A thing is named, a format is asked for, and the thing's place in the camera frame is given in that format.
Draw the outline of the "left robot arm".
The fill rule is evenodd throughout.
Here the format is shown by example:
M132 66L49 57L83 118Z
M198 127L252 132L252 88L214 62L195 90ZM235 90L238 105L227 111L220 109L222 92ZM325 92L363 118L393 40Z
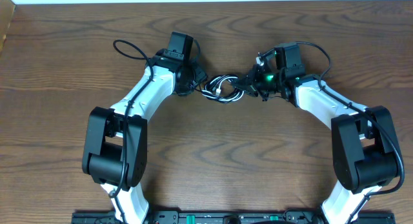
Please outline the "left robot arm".
M138 57L145 70L134 88L110 108L95 107L89 115L82 170L107 192L120 223L144 223L149 211L141 188L148 122L168 96L187 96L207 78L192 48L199 48L193 37L172 32L167 48Z

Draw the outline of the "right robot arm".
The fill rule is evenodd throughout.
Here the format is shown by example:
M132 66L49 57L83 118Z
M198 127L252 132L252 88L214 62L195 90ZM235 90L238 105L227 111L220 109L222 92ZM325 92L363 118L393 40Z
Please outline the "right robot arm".
M251 71L232 86L263 101L280 94L330 129L337 183L312 222L352 223L371 197L396 192L405 180L392 116L383 106L369 108L347 99L322 75L307 74L301 44L283 43L259 54Z

